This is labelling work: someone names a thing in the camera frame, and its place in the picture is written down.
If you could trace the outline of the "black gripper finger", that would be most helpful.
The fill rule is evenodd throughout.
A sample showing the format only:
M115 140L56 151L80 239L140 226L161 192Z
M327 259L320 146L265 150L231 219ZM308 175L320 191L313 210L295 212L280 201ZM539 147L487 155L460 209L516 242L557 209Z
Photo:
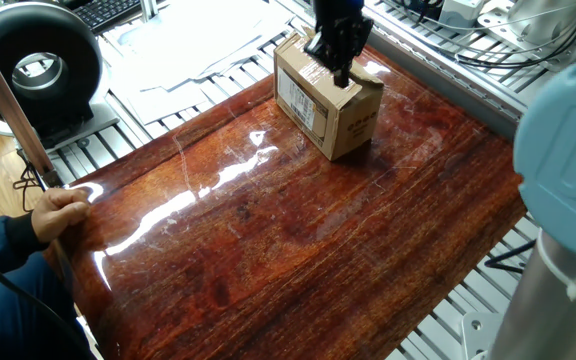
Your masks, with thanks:
M333 46L317 32L306 44L304 51L333 74L334 84L343 85L342 62Z
M347 86L349 84L349 74L353 59L361 54L372 26L373 20L370 18L348 18L339 25L339 86Z

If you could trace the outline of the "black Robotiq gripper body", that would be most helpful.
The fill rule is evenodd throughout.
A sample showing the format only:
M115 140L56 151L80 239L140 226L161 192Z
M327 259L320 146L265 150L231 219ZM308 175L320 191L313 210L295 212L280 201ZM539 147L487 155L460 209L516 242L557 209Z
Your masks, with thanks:
M357 18L363 7L364 0L314 0L315 29L333 25L337 20Z

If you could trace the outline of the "person's bare hand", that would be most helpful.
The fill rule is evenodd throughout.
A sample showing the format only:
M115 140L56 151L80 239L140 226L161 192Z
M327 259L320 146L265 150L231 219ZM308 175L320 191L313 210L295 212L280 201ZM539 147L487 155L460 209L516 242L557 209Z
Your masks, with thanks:
M85 190L51 188L32 211L32 229L40 243L49 243L89 214L90 203Z

